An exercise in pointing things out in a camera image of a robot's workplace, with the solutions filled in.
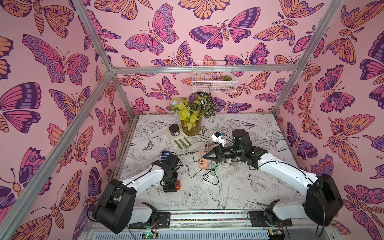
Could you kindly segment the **white power strip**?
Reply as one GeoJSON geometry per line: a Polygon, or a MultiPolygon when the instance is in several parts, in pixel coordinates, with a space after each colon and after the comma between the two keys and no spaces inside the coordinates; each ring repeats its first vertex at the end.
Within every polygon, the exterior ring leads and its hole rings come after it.
{"type": "Polygon", "coordinates": [[[203,175],[203,183],[211,186],[211,185],[216,185],[217,181],[215,180],[215,176],[211,176],[210,172],[207,172],[206,174],[203,175]]]}

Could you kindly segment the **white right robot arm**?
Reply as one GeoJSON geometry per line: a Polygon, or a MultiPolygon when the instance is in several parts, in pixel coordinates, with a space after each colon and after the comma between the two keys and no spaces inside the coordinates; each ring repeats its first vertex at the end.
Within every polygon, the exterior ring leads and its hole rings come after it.
{"type": "Polygon", "coordinates": [[[310,219],[319,226],[327,227],[343,207],[340,192],[331,176],[305,172],[279,160],[267,150],[253,146],[245,130],[232,132],[231,146],[226,145],[223,133],[215,132],[211,139],[218,146],[203,155],[203,159],[217,163],[238,159],[255,170],[273,175],[303,195],[302,199],[270,203],[263,214],[267,225],[276,226],[291,219],[310,219]]]}

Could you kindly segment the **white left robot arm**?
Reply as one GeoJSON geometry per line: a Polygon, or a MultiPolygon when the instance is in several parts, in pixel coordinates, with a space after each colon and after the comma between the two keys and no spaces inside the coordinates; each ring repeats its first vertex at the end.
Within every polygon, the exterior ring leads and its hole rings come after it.
{"type": "Polygon", "coordinates": [[[169,228],[171,213],[159,212],[137,197],[150,187],[160,185],[164,193],[175,193],[180,188],[177,170],[181,166],[175,153],[162,152],[161,159],[152,163],[148,170],[125,181],[111,180],[95,207],[89,210],[91,220],[102,224],[115,234],[126,228],[169,228]]]}

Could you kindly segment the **blue shaver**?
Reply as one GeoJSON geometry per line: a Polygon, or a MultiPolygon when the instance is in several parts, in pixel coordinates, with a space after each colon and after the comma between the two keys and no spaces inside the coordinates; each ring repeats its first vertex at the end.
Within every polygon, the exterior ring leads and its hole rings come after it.
{"type": "Polygon", "coordinates": [[[161,152],[161,159],[165,160],[169,156],[170,152],[169,151],[162,151],[161,152]]]}

